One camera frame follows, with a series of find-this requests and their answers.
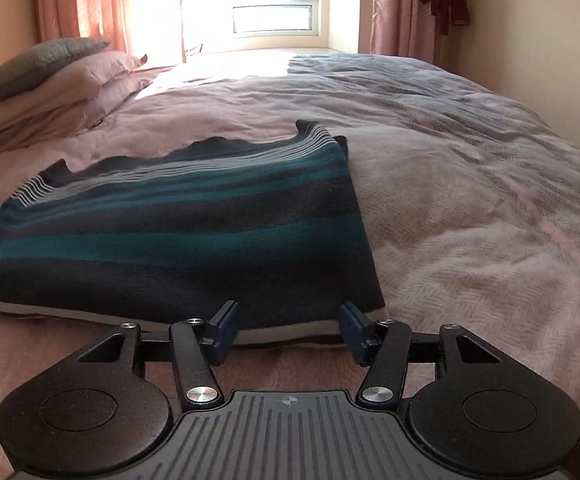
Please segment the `upper pink pillow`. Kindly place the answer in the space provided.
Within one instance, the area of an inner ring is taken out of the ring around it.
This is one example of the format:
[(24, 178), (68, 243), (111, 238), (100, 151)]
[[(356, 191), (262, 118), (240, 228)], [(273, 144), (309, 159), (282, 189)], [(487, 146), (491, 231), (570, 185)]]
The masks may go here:
[(104, 51), (75, 61), (33, 90), (0, 101), (0, 132), (23, 119), (89, 101), (117, 76), (141, 68), (147, 57), (135, 58), (120, 51)]

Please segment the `left pink curtain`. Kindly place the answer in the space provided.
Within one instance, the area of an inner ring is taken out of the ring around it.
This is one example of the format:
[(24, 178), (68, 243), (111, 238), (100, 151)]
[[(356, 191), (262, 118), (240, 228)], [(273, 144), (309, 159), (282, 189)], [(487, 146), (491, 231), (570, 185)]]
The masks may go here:
[(40, 40), (92, 38), (153, 67), (186, 60), (182, 0), (36, 0)]

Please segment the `grey checked pillow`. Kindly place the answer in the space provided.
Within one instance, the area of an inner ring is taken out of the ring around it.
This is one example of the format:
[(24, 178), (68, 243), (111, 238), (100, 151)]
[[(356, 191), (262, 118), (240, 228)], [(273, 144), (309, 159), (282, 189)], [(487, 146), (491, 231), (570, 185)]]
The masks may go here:
[(62, 38), (36, 44), (0, 66), (0, 101), (37, 88), (59, 70), (101, 52), (108, 44), (92, 38)]

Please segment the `striped knit sweater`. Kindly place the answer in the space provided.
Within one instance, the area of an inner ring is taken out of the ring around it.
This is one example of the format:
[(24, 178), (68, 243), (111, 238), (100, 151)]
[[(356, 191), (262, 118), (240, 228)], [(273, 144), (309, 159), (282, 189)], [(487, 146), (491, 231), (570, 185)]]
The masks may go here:
[(156, 158), (56, 162), (0, 206), (0, 314), (171, 325), (239, 306), (247, 344), (337, 335), (384, 299), (348, 141), (214, 136)]

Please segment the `pink pillow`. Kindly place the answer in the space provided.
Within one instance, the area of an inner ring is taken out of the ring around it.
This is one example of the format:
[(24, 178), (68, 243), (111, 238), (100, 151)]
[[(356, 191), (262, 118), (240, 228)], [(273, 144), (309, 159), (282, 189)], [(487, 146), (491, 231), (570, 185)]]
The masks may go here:
[(117, 76), (141, 68), (147, 57), (135, 58), (120, 51), (104, 51), (75, 61), (33, 90), (0, 101), (0, 132), (23, 119), (89, 101)]
[(0, 132), (0, 153), (53, 138), (76, 136), (94, 128), (130, 96), (148, 87), (163, 71), (162, 67), (145, 70), (141, 66), (105, 84), (95, 99), (16, 122)]

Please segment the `lower pink pillow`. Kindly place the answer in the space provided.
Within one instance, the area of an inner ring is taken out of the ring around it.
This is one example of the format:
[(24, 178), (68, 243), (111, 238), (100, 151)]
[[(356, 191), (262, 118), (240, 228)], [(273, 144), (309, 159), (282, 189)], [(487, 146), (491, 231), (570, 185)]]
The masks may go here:
[(163, 71), (162, 67), (145, 70), (141, 66), (105, 84), (95, 99), (16, 122), (0, 132), (0, 153), (53, 138), (76, 136), (94, 128), (130, 96), (148, 87)]

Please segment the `pink grey bed duvet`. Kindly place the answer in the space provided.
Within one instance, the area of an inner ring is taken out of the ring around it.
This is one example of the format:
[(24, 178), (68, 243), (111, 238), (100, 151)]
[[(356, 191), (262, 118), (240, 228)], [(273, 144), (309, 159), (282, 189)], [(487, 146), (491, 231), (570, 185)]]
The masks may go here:
[(316, 122), (348, 170), (384, 308), (410, 327), (400, 403), (332, 338), (247, 344), (183, 408), (171, 325), (0, 314), (0, 479), (567, 479), (580, 460), (580, 150), (532, 110), (413, 58), (166, 70), (94, 128), (0, 153), (0, 206), (56, 162), (156, 158)]

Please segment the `bedroom window frame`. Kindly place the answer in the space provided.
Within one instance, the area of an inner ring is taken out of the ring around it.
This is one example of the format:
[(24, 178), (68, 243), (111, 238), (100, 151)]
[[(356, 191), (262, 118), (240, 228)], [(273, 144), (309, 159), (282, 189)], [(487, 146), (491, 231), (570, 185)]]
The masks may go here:
[(360, 50), (362, 0), (182, 0), (188, 50)]

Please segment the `pink window curtain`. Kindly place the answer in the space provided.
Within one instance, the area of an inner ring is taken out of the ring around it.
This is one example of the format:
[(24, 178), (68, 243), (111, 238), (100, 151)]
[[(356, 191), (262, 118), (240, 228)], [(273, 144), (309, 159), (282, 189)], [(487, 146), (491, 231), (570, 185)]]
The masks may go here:
[(438, 50), (438, 23), (421, 0), (360, 0), (358, 50), (432, 64)]

